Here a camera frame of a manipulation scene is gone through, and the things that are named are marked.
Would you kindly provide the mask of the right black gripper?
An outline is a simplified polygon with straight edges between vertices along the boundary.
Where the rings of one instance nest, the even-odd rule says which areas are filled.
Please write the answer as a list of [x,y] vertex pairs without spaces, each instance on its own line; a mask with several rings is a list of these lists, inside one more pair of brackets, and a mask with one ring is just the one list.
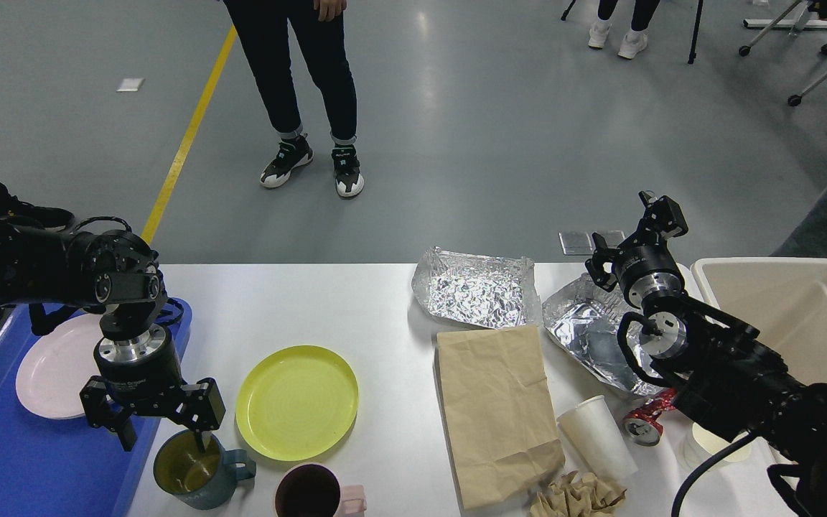
[[685,291],[685,279],[666,245],[686,235],[689,226],[672,197],[657,197],[653,191],[640,191],[639,197],[645,207],[639,222],[641,246],[610,248],[604,236],[592,233],[593,255],[585,268],[598,288],[611,292],[618,287],[631,307],[645,309],[650,298],[675,297]]

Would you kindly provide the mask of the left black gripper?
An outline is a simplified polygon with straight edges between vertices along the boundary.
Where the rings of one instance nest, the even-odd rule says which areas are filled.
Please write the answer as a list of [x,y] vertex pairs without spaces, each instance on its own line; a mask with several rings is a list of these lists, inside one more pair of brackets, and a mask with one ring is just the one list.
[[[132,409],[142,416],[169,418],[189,429],[197,451],[207,452],[226,415],[214,378],[184,386],[173,337],[165,327],[150,327],[131,340],[103,337],[94,350],[100,377],[90,377],[80,390],[88,425],[116,435],[130,452],[137,442]],[[108,397],[119,409],[113,409]]]

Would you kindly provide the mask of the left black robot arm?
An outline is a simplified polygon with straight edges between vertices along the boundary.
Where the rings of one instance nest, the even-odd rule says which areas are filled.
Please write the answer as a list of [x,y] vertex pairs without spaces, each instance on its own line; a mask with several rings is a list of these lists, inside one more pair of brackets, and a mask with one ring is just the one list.
[[133,416],[189,429],[204,452],[225,406],[213,378],[183,379],[168,323],[158,254],[128,228],[56,232],[0,220],[0,306],[27,304],[37,336],[79,309],[101,311],[93,357],[98,374],[81,388],[83,414],[131,451]]

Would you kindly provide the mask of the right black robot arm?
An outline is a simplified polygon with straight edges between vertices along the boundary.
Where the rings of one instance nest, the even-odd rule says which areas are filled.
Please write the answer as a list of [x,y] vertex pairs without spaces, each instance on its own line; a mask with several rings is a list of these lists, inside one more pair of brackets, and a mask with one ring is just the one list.
[[679,204],[650,191],[639,197],[645,212],[635,232],[616,248],[593,233],[585,268],[597,287],[620,288],[631,306],[617,328],[630,369],[675,389],[675,408],[726,441],[687,475],[671,514],[680,514],[709,468],[763,438],[785,458],[767,469],[781,500],[798,516],[827,516],[827,383],[795,380],[757,328],[690,297],[667,246],[688,230]]

